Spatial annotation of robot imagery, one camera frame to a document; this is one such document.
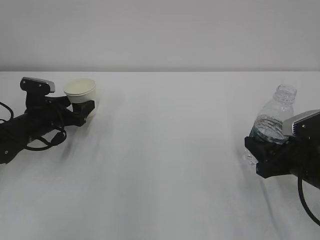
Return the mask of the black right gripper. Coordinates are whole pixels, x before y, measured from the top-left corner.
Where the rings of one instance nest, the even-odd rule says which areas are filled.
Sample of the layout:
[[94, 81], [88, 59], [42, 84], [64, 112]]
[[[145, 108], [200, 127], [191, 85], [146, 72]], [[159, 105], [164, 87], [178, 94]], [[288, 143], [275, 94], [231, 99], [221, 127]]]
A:
[[[302, 180], [320, 188], [320, 143], [310, 139], [289, 137], [288, 142], [277, 144], [244, 138], [244, 146], [257, 160], [256, 173], [264, 178], [302, 175]], [[278, 155], [285, 148], [284, 155]]]

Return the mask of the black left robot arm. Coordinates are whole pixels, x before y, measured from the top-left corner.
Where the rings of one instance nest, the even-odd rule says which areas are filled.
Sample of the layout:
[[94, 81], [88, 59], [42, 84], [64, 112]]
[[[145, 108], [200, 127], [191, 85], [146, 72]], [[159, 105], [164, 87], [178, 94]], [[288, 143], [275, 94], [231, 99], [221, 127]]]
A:
[[7, 164], [22, 150], [40, 152], [63, 143], [65, 127], [83, 126], [95, 102], [71, 103], [66, 96], [27, 99], [24, 114], [0, 124], [0, 163]]

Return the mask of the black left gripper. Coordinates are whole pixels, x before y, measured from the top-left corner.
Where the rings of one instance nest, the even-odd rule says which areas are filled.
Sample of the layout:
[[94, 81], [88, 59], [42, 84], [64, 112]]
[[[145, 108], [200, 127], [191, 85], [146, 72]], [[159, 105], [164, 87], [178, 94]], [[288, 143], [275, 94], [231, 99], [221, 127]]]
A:
[[22, 115], [24, 135], [45, 135], [53, 130], [63, 130], [69, 126], [83, 126], [95, 109], [95, 101], [72, 103], [67, 96], [46, 96], [45, 104], [29, 104]]

